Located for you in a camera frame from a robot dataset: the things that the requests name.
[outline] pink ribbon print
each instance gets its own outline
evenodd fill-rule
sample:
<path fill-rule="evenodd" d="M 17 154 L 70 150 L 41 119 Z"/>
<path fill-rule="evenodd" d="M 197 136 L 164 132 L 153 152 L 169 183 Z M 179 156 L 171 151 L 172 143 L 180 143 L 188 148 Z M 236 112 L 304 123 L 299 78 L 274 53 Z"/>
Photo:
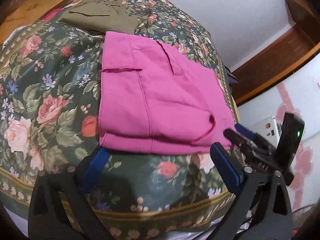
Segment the pink ribbon print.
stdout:
<path fill-rule="evenodd" d="M 290 99 L 289 93 L 286 90 L 284 83 L 277 85 L 277 89 L 280 93 L 282 104 L 278 107 L 276 114 L 277 122 L 282 123 L 285 112 L 294 113 L 297 116 L 301 117 L 301 112 L 299 109 L 294 108 L 292 101 Z M 294 201 L 292 210 L 297 210 L 301 206 L 302 195 L 303 195 L 303 183 L 305 177 L 307 177 L 312 172 L 312 149 L 311 147 L 303 147 L 303 143 L 300 143 L 295 159 L 297 160 L 293 170 L 294 170 L 294 179 L 290 185 L 290 188 L 294 190 Z"/>

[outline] silver bolt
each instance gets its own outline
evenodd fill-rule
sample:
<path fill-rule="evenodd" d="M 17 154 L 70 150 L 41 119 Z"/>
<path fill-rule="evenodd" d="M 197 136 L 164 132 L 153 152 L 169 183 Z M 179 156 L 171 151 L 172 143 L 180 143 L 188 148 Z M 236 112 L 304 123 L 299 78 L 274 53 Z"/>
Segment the silver bolt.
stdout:
<path fill-rule="evenodd" d="M 244 167 L 244 171 L 245 171 L 246 173 L 251 173 L 251 172 L 252 172 L 252 168 L 251 168 L 250 166 L 245 166 L 245 167 Z"/>
<path fill-rule="evenodd" d="M 41 176 L 41 177 L 42 177 L 44 174 L 45 174 L 45 171 L 39 171 L 39 172 L 38 172 L 38 175 Z"/>
<path fill-rule="evenodd" d="M 68 172 L 74 172 L 76 170 L 76 167 L 75 166 L 70 166 L 68 167 Z"/>
<path fill-rule="evenodd" d="M 277 177 L 281 177 L 281 172 L 280 171 L 275 171 L 275 175 L 277 176 Z"/>

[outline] folded pink garment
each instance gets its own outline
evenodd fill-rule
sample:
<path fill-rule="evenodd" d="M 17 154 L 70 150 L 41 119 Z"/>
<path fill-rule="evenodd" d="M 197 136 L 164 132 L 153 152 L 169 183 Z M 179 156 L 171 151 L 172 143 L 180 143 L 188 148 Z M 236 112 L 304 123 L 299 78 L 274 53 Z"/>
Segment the folded pink garment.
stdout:
<path fill-rule="evenodd" d="M 150 38 L 107 32 L 103 48 L 100 145 L 183 155 L 226 149 L 233 127 L 215 72 Z"/>

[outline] dark green floral fabric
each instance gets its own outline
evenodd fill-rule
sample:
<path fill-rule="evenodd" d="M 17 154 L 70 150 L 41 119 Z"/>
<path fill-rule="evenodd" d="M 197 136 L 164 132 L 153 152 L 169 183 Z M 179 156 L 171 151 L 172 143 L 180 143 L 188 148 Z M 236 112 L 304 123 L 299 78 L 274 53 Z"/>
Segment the dark green floral fabric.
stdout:
<path fill-rule="evenodd" d="M 215 67 L 234 113 L 223 64 L 199 23 L 169 0 L 123 4 L 141 20 L 137 35 L 164 41 L 190 60 Z M 98 145 L 104 36 L 64 25 L 60 15 L 27 26 L 0 55 L 0 199 L 26 219 L 37 172 L 65 171 Z M 236 150 L 231 154 L 241 160 Z M 175 229 L 201 231 L 224 215 L 233 199 L 208 153 L 113 153 L 87 196 L 102 223 L 121 240 Z M 79 228 L 68 202 L 63 203 Z"/>

